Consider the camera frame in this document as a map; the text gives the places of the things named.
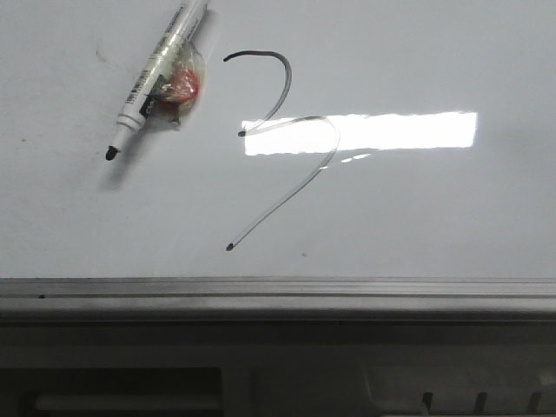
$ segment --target white surface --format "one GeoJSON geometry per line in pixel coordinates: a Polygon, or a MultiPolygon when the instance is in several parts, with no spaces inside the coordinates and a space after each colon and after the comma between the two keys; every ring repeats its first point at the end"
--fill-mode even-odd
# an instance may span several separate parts
{"type": "Polygon", "coordinates": [[[106,162],[179,3],[0,1],[0,276],[556,275],[556,2],[213,0],[194,113],[106,162]],[[244,49],[292,63],[276,118],[476,113],[473,146],[342,150],[227,253],[322,158],[246,156],[283,68],[244,49]]]}

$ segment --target black marker line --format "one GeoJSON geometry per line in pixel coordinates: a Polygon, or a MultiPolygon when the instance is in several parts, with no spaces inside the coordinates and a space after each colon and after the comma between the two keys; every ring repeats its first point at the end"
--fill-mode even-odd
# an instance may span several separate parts
{"type": "Polygon", "coordinates": [[[325,116],[299,117],[297,119],[289,120],[289,121],[282,122],[282,123],[278,123],[278,124],[275,124],[275,125],[267,127],[267,128],[261,128],[261,126],[265,122],[270,120],[270,118],[276,114],[276,112],[280,109],[280,107],[286,101],[286,97],[288,96],[288,92],[289,92],[289,89],[290,89],[291,84],[292,84],[292,67],[291,67],[288,59],[284,55],[279,54],[277,52],[270,51],[270,50],[243,50],[243,51],[240,51],[240,52],[235,52],[234,54],[226,56],[224,58],[224,62],[226,63],[230,59],[234,59],[238,56],[249,56],[249,55],[273,56],[274,58],[280,60],[284,64],[284,69],[286,70],[286,82],[284,83],[284,89],[283,89],[283,91],[280,95],[280,98],[278,99],[278,102],[276,103],[276,105],[268,112],[268,114],[266,116],[264,116],[262,119],[257,121],[251,127],[249,127],[249,129],[245,129],[245,130],[240,131],[239,134],[238,134],[239,136],[244,137],[244,136],[247,135],[247,133],[249,133],[250,135],[258,135],[260,133],[268,132],[270,130],[284,128],[286,126],[290,126],[290,125],[292,125],[294,123],[298,123],[298,122],[323,121],[323,122],[327,122],[332,127],[332,129],[334,130],[335,135],[336,135],[336,141],[335,141],[335,144],[334,144],[333,148],[331,148],[331,150],[327,153],[327,155],[324,157],[324,159],[322,159],[321,163],[319,163],[319,165],[317,165],[317,167],[315,169],[313,169],[309,173],[309,175],[307,175],[303,179],[303,181],[301,181],[299,184],[297,184],[297,186],[295,186],[291,191],[289,191],[287,194],[285,194],[280,200],[275,202],[272,206],[270,206],[267,210],[265,210],[262,214],[260,214],[257,218],[255,218],[226,247],[226,250],[228,252],[231,251],[231,250],[234,250],[234,248],[236,248],[237,245],[239,245],[243,241],[243,239],[245,239],[253,230],[255,230],[257,226],[259,226],[262,222],[264,222],[277,209],[279,209],[281,206],[283,206],[289,200],[291,200],[302,189],[307,187],[309,185],[309,183],[312,182],[322,172],[322,170],[328,165],[328,163],[332,160],[332,158],[336,154],[336,151],[338,150],[338,146],[340,145],[340,138],[341,138],[340,137],[340,131],[325,116]]]}
{"type": "Polygon", "coordinates": [[[249,234],[256,229],[262,222],[264,222],[270,215],[272,215],[277,209],[281,206],[286,204],[289,200],[291,200],[294,196],[296,196],[302,189],[307,187],[309,183],[311,183],[321,172],[322,170],[330,163],[336,151],[338,150],[338,146],[340,145],[340,131],[336,128],[336,126],[328,120],[325,116],[307,116],[307,117],[300,117],[298,119],[290,120],[287,122],[279,123],[269,128],[258,129],[255,134],[268,132],[274,129],[284,128],[288,125],[298,123],[298,122],[307,122],[312,120],[321,120],[323,122],[327,122],[335,132],[336,141],[333,148],[327,153],[324,159],[317,165],[315,169],[313,169],[309,175],[307,175],[303,181],[301,181],[297,186],[295,186],[291,191],[285,194],[280,200],[275,202],[272,206],[267,208],[262,214],[260,214],[257,218],[255,218],[227,247],[226,250],[229,252],[234,250],[237,245],[239,245],[243,239],[245,239],[249,234]]]}
{"type": "Polygon", "coordinates": [[[259,126],[261,126],[263,123],[270,120],[270,118],[276,114],[276,112],[280,109],[280,107],[286,101],[286,97],[288,96],[289,88],[292,85],[292,66],[290,65],[288,59],[284,55],[279,54],[278,52],[273,52],[272,50],[242,50],[240,52],[235,52],[234,54],[226,56],[224,58],[224,62],[226,63],[230,59],[237,58],[238,56],[249,56],[249,55],[251,55],[251,56],[272,56],[272,57],[280,60],[281,63],[284,64],[284,69],[286,70],[286,82],[284,83],[284,90],[282,91],[282,93],[280,95],[280,98],[278,99],[278,102],[276,103],[276,105],[268,112],[268,114],[266,116],[264,116],[262,119],[257,121],[249,129],[241,130],[238,133],[238,136],[241,136],[241,137],[244,137],[247,134],[247,132],[249,132],[249,131],[256,130],[259,126]]]}

